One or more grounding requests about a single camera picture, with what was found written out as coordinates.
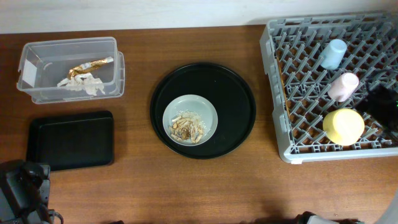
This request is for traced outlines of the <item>food scraps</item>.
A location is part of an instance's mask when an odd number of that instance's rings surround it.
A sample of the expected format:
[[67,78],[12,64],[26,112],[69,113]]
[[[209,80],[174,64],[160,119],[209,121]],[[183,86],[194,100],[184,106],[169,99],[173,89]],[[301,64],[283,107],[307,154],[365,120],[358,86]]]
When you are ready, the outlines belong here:
[[171,123],[170,135],[178,142],[190,141],[192,144],[198,144],[205,136],[206,126],[196,112],[180,111],[175,118],[171,119]]

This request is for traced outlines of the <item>light blue cup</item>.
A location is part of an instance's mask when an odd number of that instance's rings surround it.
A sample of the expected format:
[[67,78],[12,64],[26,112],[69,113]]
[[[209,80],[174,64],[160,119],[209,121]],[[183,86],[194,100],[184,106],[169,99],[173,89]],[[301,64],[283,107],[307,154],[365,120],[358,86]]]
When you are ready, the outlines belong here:
[[336,70],[347,50],[348,46],[345,41],[341,39],[333,39],[321,52],[320,56],[323,57],[321,66],[327,70]]

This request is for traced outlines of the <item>pink cup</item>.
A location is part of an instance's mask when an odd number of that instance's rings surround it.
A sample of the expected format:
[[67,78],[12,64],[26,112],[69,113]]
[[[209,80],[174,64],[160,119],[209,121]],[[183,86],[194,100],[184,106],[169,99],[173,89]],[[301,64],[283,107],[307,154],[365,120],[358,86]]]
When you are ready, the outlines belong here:
[[328,96],[337,102],[346,101],[359,85],[359,78],[354,73],[344,73],[332,82]]

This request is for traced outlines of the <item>gold snack wrapper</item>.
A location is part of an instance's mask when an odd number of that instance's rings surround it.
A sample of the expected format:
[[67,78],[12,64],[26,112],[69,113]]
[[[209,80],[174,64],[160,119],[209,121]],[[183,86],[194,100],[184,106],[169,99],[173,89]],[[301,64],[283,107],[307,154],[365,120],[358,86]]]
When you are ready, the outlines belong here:
[[106,57],[100,60],[94,60],[91,62],[86,62],[83,63],[81,65],[78,65],[76,67],[73,67],[71,69],[69,69],[67,78],[69,80],[71,80],[73,77],[75,77],[76,75],[81,75],[81,74],[85,74],[85,73],[90,73],[93,70],[99,69],[100,67],[114,62],[114,59],[112,57]]

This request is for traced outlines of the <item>grey plate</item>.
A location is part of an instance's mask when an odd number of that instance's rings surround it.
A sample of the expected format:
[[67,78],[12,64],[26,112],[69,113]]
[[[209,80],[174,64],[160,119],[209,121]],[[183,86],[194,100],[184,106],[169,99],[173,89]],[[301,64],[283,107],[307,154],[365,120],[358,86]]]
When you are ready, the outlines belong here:
[[[178,142],[172,139],[169,131],[169,126],[172,125],[171,119],[175,118],[180,111],[192,111],[201,116],[206,128],[205,136],[198,144],[192,144],[190,141]],[[178,145],[188,147],[199,146],[210,140],[212,135],[214,135],[218,126],[218,113],[215,107],[206,98],[198,95],[183,95],[172,100],[167,105],[163,113],[162,124],[169,139]]]

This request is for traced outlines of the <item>white tissue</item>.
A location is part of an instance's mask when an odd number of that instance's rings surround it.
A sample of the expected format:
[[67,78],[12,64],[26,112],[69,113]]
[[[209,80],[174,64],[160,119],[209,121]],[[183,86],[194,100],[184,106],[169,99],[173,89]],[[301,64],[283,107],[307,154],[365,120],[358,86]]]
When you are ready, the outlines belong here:
[[99,91],[103,95],[104,84],[100,78],[95,78],[91,73],[75,75],[71,79],[65,78],[57,84],[58,87],[65,87],[71,91],[86,91],[88,95],[96,96]]

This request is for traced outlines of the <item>yellow bowl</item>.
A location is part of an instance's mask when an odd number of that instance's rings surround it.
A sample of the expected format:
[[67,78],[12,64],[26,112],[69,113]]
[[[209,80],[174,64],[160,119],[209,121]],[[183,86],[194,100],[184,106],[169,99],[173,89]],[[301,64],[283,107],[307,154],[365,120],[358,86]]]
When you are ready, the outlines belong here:
[[323,120],[327,138],[335,144],[350,146],[364,132],[364,119],[355,110],[342,108],[328,113]]

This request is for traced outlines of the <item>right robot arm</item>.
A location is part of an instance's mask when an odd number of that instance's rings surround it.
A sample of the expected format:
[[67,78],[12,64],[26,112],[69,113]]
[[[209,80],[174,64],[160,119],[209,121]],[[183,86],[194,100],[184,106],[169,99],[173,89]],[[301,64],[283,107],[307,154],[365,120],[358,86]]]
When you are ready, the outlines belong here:
[[[378,138],[389,138],[397,145],[397,92],[378,85],[370,89],[366,85],[368,95],[359,102],[355,110],[360,114],[370,115],[382,127]],[[328,220],[314,213],[303,213],[302,223],[363,223],[359,220],[342,219]],[[397,191],[387,210],[376,223],[397,223]]]

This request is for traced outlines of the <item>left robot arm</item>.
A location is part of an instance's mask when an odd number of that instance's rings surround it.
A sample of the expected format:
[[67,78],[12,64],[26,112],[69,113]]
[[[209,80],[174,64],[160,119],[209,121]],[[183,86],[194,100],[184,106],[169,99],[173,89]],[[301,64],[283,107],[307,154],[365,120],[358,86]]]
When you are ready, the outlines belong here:
[[1,164],[1,223],[53,224],[64,219],[49,209],[50,166],[23,160]]

